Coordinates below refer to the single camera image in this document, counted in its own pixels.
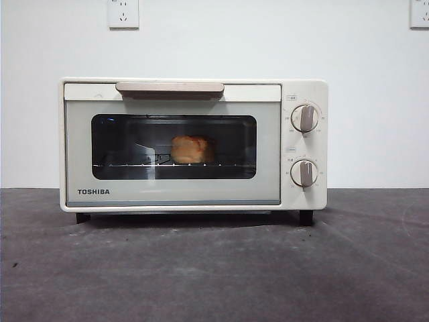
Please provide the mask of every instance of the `toaster oven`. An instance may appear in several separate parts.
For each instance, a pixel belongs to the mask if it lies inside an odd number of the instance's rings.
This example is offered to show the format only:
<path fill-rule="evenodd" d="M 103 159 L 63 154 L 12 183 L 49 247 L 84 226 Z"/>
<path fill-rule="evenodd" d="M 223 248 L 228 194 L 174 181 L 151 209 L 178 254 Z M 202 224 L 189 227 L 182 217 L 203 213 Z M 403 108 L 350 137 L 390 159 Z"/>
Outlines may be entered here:
<path fill-rule="evenodd" d="M 60 206 L 91 213 L 326 206 L 328 87 L 301 79 L 64 78 Z"/>

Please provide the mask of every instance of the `wall outlet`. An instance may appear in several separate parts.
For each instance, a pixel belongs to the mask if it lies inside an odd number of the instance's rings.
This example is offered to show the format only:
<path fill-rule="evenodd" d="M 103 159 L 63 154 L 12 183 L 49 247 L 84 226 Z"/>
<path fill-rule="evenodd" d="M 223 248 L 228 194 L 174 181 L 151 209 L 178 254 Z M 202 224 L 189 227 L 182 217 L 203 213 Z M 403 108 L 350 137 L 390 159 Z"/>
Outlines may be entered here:
<path fill-rule="evenodd" d="M 139 29 L 139 0 L 107 1 L 111 29 Z"/>
<path fill-rule="evenodd" d="M 429 0 L 410 1 L 410 28 L 429 29 Z"/>

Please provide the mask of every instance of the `dial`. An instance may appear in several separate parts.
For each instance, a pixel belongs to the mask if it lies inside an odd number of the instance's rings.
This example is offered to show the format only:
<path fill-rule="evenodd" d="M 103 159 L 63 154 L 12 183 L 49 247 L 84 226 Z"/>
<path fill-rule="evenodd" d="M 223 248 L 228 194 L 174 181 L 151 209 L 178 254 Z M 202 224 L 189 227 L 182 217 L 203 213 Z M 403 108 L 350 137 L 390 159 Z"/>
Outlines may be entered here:
<path fill-rule="evenodd" d="M 294 183 L 303 188 L 312 186 L 317 179 L 317 167 L 309 160 L 299 160 L 290 169 Z"/>
<path fill-rule="evenodd" d="M 300 105 L 294 109 L 290 119 L 298 131 L 306 133 L 317 126 L 317 110 L 309 104 Z"/>

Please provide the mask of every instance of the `oven window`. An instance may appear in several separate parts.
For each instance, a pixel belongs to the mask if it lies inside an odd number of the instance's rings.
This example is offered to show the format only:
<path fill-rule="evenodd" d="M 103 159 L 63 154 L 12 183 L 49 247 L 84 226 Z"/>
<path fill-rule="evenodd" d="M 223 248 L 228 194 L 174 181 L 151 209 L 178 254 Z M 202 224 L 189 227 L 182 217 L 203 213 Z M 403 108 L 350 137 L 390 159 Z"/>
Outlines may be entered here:
<path fill-rule="evenodd" d="M 250 179 L 256 120 L 248 115 L 95 115 L 100 180 Z"/>

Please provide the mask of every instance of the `timer dial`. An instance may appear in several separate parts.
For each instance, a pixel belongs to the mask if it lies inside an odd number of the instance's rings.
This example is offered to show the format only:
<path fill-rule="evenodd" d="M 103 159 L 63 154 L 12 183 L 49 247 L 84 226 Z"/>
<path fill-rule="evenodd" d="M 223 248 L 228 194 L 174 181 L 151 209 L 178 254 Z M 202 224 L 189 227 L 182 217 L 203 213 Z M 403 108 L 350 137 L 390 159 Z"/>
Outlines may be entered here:
<path fill-rule="evenodd" d="M 314 106 L 300 105 L 294 109 L 291 116 L 292 125 L 300 132 L 306 133 L 314 129 L 318 122 L 318 114 Z"/>
<path fill-rule="evenodd" d="M 317 167 L 308 160 L 299 160 L 290 170 L 290 176 L 294 183 L 303 188 L 312 186 L 317 179 Z"/>

